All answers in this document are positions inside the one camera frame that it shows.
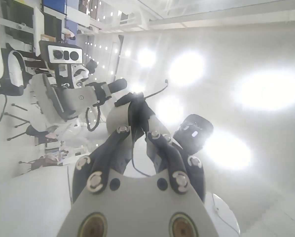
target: ceiling light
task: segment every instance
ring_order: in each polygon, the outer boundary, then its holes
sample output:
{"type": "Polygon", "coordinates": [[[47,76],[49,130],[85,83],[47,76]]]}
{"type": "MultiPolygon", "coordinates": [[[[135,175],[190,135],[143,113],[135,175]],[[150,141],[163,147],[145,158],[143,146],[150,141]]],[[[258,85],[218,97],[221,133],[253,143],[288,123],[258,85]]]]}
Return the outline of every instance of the ceiling light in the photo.
{"type": "Polygon", "coordinates": [[[195,52],[180,55],[174,60],[169,70],[170,80],[177,86],[187,86],[203,74],[204,60],[195,52]]]}
{"type": "Polygon", "coordinates": [[[138,53],[138,61],[142,67],[150,67],[155,63],[155,53],[148,49],[143,49],[138,53]]]}
{"type": "Polygon", "coordinates": [[[140,83],[134,83],[130,86],[130,91],[134,93],[140,93],[145,90],[145,87],[140,83]]]}
{"type": "Polygon", "coordinates": [[[244,142],[220,130],[214,130],[202,151],[219,166],[233,170],[246,167],[251,159],[249,148],[244,142]]]}
{"type": "Polygon", "coordinates": [[[267,70],[245,77],[235,92],[245,107],[257,110],[279,110],[295,103],[295,72],[267,70]]]}
{"type": "Polygon", "coordinates": [[[162,98],[156,105],[156,116],[164,125],[174,125],[183,120],[183,107],[176,96],[162,98]]]}

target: round light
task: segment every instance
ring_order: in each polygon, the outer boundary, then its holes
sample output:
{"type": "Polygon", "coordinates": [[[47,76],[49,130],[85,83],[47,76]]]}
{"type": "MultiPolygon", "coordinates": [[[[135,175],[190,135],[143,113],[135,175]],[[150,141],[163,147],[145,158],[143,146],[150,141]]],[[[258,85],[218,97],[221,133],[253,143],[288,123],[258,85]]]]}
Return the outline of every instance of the round light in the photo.
{"type": "Polygon", "coordinates": [[[145,90],[145,87],[140,83],[134,83],[130,86],[130,91],[134,93],[140,93],[145,90]]]}
{"type": "Polygon", "coordinates": [[[176,96],[167,96],[157,103],[155,113],[164,125],[174,125],[183,120],[184,111],[176,96]]]}
{"type": "Polygon", "coordinates": [[[295,72],[267,70],[254,73],[239,83],[236,99],[257,110],[279,110],[295,103],[295,72]]]}
{"type": "Polygon", "coordinates": [[[174,60],[169,70],[170,81],[177,86],[190,85],[203,74],[204,60],[195,52],[180,55],[174,60]]]}
{"type": "Polygon", "coordinates": [[[232,134],[220,130],[214,130],[202,151],[217,165],[233,170],[246,167],[251,159],[245,143],[232,134]]]}
{"type": "Polygon", "coordinates": [[[156,60],[155,53],[149,49],[143,49],[138,53],[138,61],[142,67],[151,67],[156,60]]]}

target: metal screw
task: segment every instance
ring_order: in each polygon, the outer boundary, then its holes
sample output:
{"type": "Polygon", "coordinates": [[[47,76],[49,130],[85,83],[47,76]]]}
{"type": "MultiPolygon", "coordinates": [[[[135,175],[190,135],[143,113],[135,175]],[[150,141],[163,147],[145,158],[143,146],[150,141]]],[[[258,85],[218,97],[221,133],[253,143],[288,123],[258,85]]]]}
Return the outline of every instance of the metal screw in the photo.
{"type": "Polygon", "coordinates": [[[77,170],[81,170],[82,167],[86,164],[86,163],[90,163],[90,157],[89,156],[83,156],[81,157],[75,164],[75,167],[77,170]]]}
{"type": "Polygon", "coordinates": [[[190,156],[188,157],[188,164],[192,167],[192,166],[197,166],[199,168],[201,168],[203,166],[203,164],[201,163],[200,159],[198,157],[195,156],[190,156]]]}
{"type": "Polygon", "coordinates": [[[178,184],[178,191],[181,193],[185,193],[188,191],[189,188],[189,178],[188,176],[182,171],[176,171],[173,173],[173,178],[176,179],[176,183],[178,184]]]}
{"type": "Polygon", "coordinates": [[[169,134],[163,134],[163,137],[167,140],[167,142],[171,142],[171,137],[169,134]]]}
{"type": "Polygon", "coordinates": [[[117,132],[118,133],[124,133],[124,132],[128,132],[129,131],[129,127],[127,127],[126,125],[120,126],[117,128],[117,132]]]}
{"type": "Polygon", "coordinates": [[[156,130],[152,131],[151,133],[152,139],[158,139],[160,138],[161,134],[157,132],[156,130]]]}
{"type": "Polygon", "coordinates": [[[101,175],[103,172],[101,171],[96,171],[92,173],[89,178],[87,179],[87,189],[91,193],[96,193],[98,192],[104,185],[101,183],[101,175]]]}

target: camera lens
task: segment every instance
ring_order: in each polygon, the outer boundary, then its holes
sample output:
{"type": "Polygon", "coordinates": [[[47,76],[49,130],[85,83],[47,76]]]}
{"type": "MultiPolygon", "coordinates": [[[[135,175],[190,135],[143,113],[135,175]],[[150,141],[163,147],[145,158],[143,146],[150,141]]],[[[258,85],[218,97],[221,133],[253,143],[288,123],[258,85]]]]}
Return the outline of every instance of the camera lens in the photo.
{"type": "Polygon", "coordinates": [[[59,50],[53,50],[53,56],[55,59],[61,60],[63,59],[63,52],[59,50]]]}
{"type": "Polygon", "coordinates": [[[70,53],[70,58],[72,60],[78,60],[78,53],[77,52],[71,52],[70,53]]]}

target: white wall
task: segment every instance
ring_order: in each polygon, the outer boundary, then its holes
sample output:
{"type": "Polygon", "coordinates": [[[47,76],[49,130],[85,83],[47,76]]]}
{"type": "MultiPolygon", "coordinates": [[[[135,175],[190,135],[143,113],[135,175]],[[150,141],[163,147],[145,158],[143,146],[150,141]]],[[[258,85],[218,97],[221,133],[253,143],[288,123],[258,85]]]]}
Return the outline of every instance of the white wall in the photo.
{"type": "Polygon", "coordinates": [[[242,237],[295,236],[295,192],[269,209],[242,237]]]}
{"type": "Polygon", "coordinates": [[[0,184],[0,236],[56,236],[71,208],[67,169],[43,167],[0,184]]]}

